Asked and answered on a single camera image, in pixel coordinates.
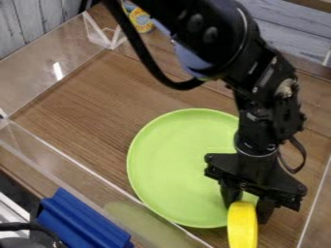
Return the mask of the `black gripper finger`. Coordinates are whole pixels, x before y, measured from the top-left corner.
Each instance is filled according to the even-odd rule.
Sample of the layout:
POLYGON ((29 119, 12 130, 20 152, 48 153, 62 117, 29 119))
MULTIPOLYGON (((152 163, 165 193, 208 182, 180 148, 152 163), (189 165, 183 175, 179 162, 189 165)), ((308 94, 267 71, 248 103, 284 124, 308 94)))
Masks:
POLYGON ((265 224, 275 209, 275 201, 268 198, 259 198, 256 205, 257 222, 265 224))
POLYGON ((221 197, 224 201, 225 208, 229 208, 233 202, 241 200, 243 191, 237 185, 221 182, 221 197))

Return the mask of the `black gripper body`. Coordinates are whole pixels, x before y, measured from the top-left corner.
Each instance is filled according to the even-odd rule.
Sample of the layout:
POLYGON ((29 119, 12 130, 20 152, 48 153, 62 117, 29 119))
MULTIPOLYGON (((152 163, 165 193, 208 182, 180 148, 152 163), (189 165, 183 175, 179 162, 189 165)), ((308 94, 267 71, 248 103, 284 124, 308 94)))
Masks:
POLYGON ((307 151, 299 142, 293 146, 303 155, 303 163, 289 168, 277 150, 261 155, 249 154, 240 149, 235 153, 207 153, 204 175, 221 182, 237 185, 243 192, 257 198, 275 201, 275 206, 300 210, 307 186, 292 176, 307 161, 307 151))

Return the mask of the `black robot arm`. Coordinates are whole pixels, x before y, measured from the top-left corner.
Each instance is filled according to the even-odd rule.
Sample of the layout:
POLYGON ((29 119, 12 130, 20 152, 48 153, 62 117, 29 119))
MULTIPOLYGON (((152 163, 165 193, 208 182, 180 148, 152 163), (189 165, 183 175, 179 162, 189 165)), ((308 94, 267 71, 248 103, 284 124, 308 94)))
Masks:
POLYGON ((264 40, 256 21, 237 0, 133 0, 175 40, 177 56, 193 79, 167 79, 151 56, 148 70, 167 86, 188 90, 221 79, 232 90, 239 111, 235 152, 205 155, 205 175, 221 185, 225 204, 244 192, 257 197, 256 215, 264 224, 281 206, 297 211, 307 186, 293 177, 303 168, 283 161, 279 145, 291 142, 305 115, 299 103, 296 71, 264 40))

